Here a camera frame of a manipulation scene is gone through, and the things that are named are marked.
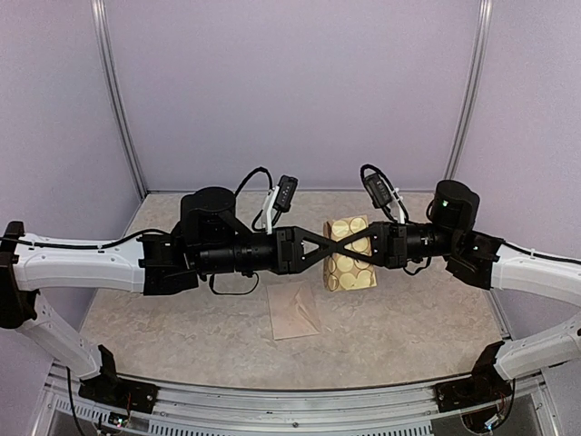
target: black bracket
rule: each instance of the black bracket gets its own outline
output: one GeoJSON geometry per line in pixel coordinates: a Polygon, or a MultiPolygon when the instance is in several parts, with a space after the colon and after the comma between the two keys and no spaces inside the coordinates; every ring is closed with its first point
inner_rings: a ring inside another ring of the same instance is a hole
{"type": "Polygon", "coordinates": [[[112,353],[99,345],[101,373],[81,381],[79,396],[127,411],[152,413],[159,388],[143,381],[127,380],[117,376],[112,353]]]}
{"type": "Polygon", "coordinates": [[[512,388],[494,369],[498,349],[504,342],[490,344],[480,354],[470,377],[438,383],[434,387],[440,412],[456,411],[508,397],[512,388]]]}
{"type": "Polygon", "coordinates": [[[34,302],[38,291],[20,291],[16,284],[14,264],[16,240],[25,235],[25,225],[12,221],[0,243],[0,328],[16,329],[27,320],[35,320],[34,302]]]}

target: flat paper sheet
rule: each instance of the flat paper sheet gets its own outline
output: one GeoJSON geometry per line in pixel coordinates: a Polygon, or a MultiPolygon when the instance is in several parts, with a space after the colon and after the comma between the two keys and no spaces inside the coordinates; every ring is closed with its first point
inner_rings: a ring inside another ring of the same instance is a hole
{"type": "Polygon", "coordinates": [[[274,340],[320,333],[320,320],[308,282],[267,287],[274,340]]]}

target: textured work surface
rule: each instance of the textured work surface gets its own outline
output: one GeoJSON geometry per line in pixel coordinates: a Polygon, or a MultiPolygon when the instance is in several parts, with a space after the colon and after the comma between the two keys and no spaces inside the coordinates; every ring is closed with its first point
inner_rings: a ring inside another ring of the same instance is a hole
{"type": "MultiPolygon", "coordinates": [[[[171,230],[178,194],[147,197],[132,231],[171,230]]],[[[411,218],[424,221],[431,195],[404,197],[411,218]]],[[[241,194],[238,216],[250,224],[261,193],[241,194]]],[[[280,225],[320,233],[322,224],[366,213],[383,220],[364,193],[302,193],[280,225]]],[[[321,389],[415,382],[468,372],[483,348],[499,340],[483,293],[453,279],[436,260],[417,277],[377,269],[378,286],[329,292],[322,263],[295,276],[261,273],[247,296],[216,296],[201,287],[170,297],[101,290],[84,334],[106,344],[120,372],[193,384],[267,389],[321,389]],[[265,284],[309,281],[321,334],[274,341],[265,284]]],[[[222,275],[216,288],[242,292],[252,279],[222,275]]]]}

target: black cable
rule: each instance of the black cable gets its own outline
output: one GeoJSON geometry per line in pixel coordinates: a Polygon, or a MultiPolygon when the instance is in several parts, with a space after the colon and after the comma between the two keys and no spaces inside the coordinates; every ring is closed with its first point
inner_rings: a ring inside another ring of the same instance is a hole
{"type": "Polygon", "coordinates": [[[404,272],[405,274],[407,274],[407,275],[414,276],[414,275],[417,275],[417,274],[418,274],[420,271],[424,271],[425,269],[427,269],[427,268],[428,268],[428,267],[431,265],[431,263],[432,263],[432,258],[431,258],[431,257],[429,257],[429,258],[426,260],[426,264],[425,264],[424,266],[420,266],[418,269],[416,269],[416,270],[415,270],[415,271],[413,271],[413,272],[412,272],[412,271],[409,271],[407,268],[403,268],[403,272],[404,272]]]}
{"type": "Polygon", "coordinates": [[[433,206],[433,205],[434,205],[434,200],[432,200],[431,202],[429,202],[429,204],[428,204],[428,207],[426,208],[426,218],[428,219],[428,221],[432,221],[432,220],[429,218],[429,215],[430,215],[430,214],[431,214],[431,212],[432,212],[432,206],[433,206]]]}
{"type": "Polygon", "coordinates": [[[105,250],[107,248],[113,248],[117,245],[121,245],[122,243],[126,243],[127,241],[131,241],[132,239],[141,236],[146,233],[159,233],[164,235],[169,235],[169,233],[159,230],[159,229],[145,229],[140,230],[139,232],[132,233],[128,236],[123,237],[117,241],[113,241],[112,243],[104,243],[103,245],[75,245],[75,244],[68,244],[68,243],[42,243],[42,242],[31,242],[21,239],[12,239],[12,238],[4,238],[0,237],[0,242],[8,242],[8,243],[20,243],[22,245],[27,245],[30,247],[39,247],[39,248],[57,248],[57,249],[65,249],[65,250],[105,250]]]}
{"type": "Polygon", "coordinates": [[[71,412],[73,413],[74,425],[76,426],[76,429],[79,431],[79,434],[81,436],[86,436],[86,434],[84,434],[83,429],[81,428],[81,423],[76,417],[76,410],[74,409],[73,401],[73,388],[71,387],[71,370],[68,367],[66,368],[66,382],[69,387],[69,402],[71,403],[71,412]]]}
{"type": "Polygon", "coordinates": [[[214,289],[216,274],[212,274],[210,276],[208,285],[210,286],[210,291],[212,291],[214,295],[248,295],[249,293],[254,292],[254,290],[258,287],[259,281],[261,280],[261,277],[256,272],[253,272],[252,275],[256,277],[256,283],[254,284],[254,286],[252,286],[252,289],[250,289],[247,292],[216,292],[216,290],[214,289]]]}
{"type": "Polygon", "coordinates": [[[505,415],[505,417],[502,419],[502,421],[496,427],[492,428],[492,430],[498,429],[499,427],[503,426],[505,424],[505,422],[508,421],[508,417],[510,416],[510,413],[512,412],[512,407],[515,404],[515,394],[516,393],[517,393],[517,379],[513,379],[512,380],[512,395],[510,396],[510,404],[508,405],[507,414],[505,415]]]}
{"type": "Polygon", "coordinates": [[[525,250],[524,248],[517,247],[512,243],[502,242],[503,245],[507,246],[508,248],[512,248],[513,250],[518,251],[519,253],[526,254],[527,256],[531,257],[538,257],[539,259],[545,259],[547,261],[554,261],[554,262],[563,262],[563,263],[573,263],[575,265],[581,265],[581,261],[578,259],[570,259],[567,257],[556,257],[556,256],[549,256],[548,254],[537,253],[537,252],[530,252],[529,250],[525,250]]]}
{"type": "Polygon", "coordinates": [[[274,218],[272,218],[272,225],[276,225],[276,223],[279,221],[279,219],[281,218],[282,212],[281,211],[276,211],[276,213],[274,214],[274,218]]]}
{"type": "Polygon", "coordinates": [[[393,184],[391,183],[391,181],[389,180],[387,175],[385,175],[377,166],[372,165],[371,163],[365,163],[359,169],[359,177],[360,177],[363,185],[365,185],[365,170],[371,170],[371,171],[376,172],[377,174],[379,174],[379,177],[381,177],[383,179],[383,181],[388,184],[389,189],[393,192],[393,195],[395,196],[395,199],[398,202],[399,207],[401,207],[401,210],[403,211],[403,214],[406,218],[406,223],[409,223],[408,209],[406,209],[406,206],[403,203],[403,201],[401,200],[399,193],[396,191],[396,188],[393,187],[393,184]]]}
{"type": "Polygon", "coordinates": [[[391,214],[391,211],[388,209],[388,206],[383,206],[381,208],[381,211],[383,211],[383,213],[385,214],[385,216],[388,217],[388,219],[392,222],[392,223],[397,223],[398,220],[396,220],[393,215],[391,214]]]}
{"type": "Polygon", "coordinates": [[[234,191],[234,195],[238,196],[238,194],[241,192],[241,190],[244,188],[244,186],[246,186],[246,183],[248,183],[248,181],[254,177],[255,174],[257,173],[265,173],[266,176],[269,178],[269,190],[272,189],[272,176],[271,173],[269,172],[269,170],[267,170],[266,168],[264,168],[263,166],[259,166],[257,168],[254,168],[252,171],[250,171],[246,177],[244,177],[242,179],[242,181],[240,182],[240,184],[238,185],[238,188],[236,188],[236,191],[234,191]]]}
{"type": "Polygon", "coordinates": [[[258,213],[256,214],[256,216],[254,217],[254,219],[252,220],[252,226],[251,226],[251,228],[252,228],[252,230],[253,230],[254,232],[261,232],[262,230],[264,230],[264,229],[261,229],[260,227],[257,227],[257,226],[256,226],[256,224],[257,224],[257,223],[258,223],[258,221],[260,220],[261,216],[262,216],[262,210],[261,210],[260,212],[258,212],[258,213]]]}

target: ventilation grille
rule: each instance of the ventilation grille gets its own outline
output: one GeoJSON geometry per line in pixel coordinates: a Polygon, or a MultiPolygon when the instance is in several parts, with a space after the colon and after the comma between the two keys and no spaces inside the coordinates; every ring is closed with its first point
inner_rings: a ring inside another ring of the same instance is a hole
{"type": "MultiPolygon", "coordinates": [[[[71,414],[71,404],[68,398],[55,395],[54,405],[58,411],[69,415],[71,414]]],[[[79,417],[79,419],[91,422],[98,422],[99,418],[101,418],[101,421],[105,422],[109,416],[108,410],[97,405],[86,406],[83,403],[79,403],[78,399],[75,402],[74,411],[76,412],[76,415],[79,417]]],[[[131,433],[132,429],[125,429],[124,431],[131,433]]],[[[209,429],[202,429],[196,426],[185,426],[173,422],[150,419],[148,434],[151,434],[152,436],[263,436],[266,433],[261,431],[213,431],[209,429]]],[[[294,434],[297,436],[301,435],[300,430],[289,431],[288,434],[294,434]]],[[[389,426],[383,429],[376,429],[373,432],[322,431],[318,434],[320,436],[331,434],[333,436],[433,436],[430,421],[423,421],[408,425],[389,426]]]]}
{"type": "MultiPolygon", "coordinates": [[[[60,396],[56,396],[55,398],[56,409],[71,415],[71,403],[68,401],[68,399],[64,399],[60,396]]],[[[95,406],[87,407],[85,405],[78,404],[77,401],[74,403],[74,411],[79,419],[91,422],[98,422],[99,418],[101,418],[101,421],[105,422],[107,416],[109,416],[109,412],[105,409],[100,409],[95,406]]]]}
{"type": "MultiPolygon", "coordinates": [[[[193,427],[153,420],[150,420],[149,433],[155,436],[239,436],[258,434],[251,431],[222,433],[220,431],[196,429],[193,427]]],[[[331,433],[323,431],[321,436],[323,434],[333,434],[333,436],[433,436],[432,425],[429,421],[397,427],[386,427],[385,429],[375,430],[374,432],[359,433],[351,431],[334,431],[331,433]]]]}

